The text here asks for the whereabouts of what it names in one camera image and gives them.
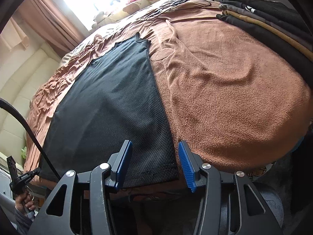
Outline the person's left hand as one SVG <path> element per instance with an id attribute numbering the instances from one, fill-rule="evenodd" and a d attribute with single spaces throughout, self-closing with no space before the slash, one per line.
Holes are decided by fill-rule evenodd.
<path id="1" fill-rule="evenodd" d="M 15 208 L 22 214 L 26 214 L 25 209 L 28 211 L 34 211 L 36 206 L 32 200 L 32 196 L 30 195 L 28 190 L 25 190 L 22 194 L 16 195 L 15 197 Z"/>

